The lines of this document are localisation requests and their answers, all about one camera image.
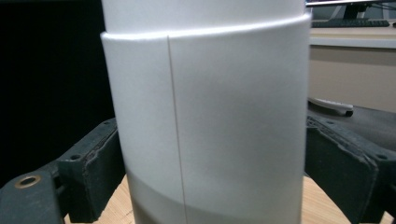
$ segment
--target keyboard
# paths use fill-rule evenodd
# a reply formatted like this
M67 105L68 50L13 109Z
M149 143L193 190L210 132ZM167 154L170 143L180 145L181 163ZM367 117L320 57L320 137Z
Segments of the keyboard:
M369 21L367 19L331 19L328 21L312 21L312 28L350 28L350 27L388 27L386 20Z

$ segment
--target computer monitor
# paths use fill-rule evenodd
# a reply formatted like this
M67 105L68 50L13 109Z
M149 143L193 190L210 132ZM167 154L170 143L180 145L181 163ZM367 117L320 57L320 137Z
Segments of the computer monitor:
M357 19L371 5L381 5L396 0L305 0L306 7L346 6L343 19Z

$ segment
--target desk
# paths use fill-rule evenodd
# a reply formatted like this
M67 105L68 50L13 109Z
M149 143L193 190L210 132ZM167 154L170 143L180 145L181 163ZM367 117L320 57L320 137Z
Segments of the desk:
M396 112L396 28L315 28L310 45L310 97Z
M390 224L392 216L385 214L381 224ZM304 177L303 224L348 224L347 218L315 182ZM65 223L71 223L68 217ZM134 224L128 182L126 177L114 192L105 211L94 224Z

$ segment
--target wooden table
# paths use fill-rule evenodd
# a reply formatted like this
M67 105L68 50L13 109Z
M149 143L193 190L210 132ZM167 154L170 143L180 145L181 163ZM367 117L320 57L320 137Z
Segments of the wooden table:
M381 224L391 224L393 218L385 214ZM64 219L66 224L71 223L68 216ZM348 224L347 218L321 190L318 185L308 177L304 177L303 195L303 224ZM94 224L134 224L134 213L126 177L114 192L107 204L105 211Z

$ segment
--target white cylinder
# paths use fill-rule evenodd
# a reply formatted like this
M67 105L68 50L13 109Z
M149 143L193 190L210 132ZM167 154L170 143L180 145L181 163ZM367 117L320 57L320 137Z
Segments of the white cylinder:
M104 12L136 224L300 223L304 2L104 0Z

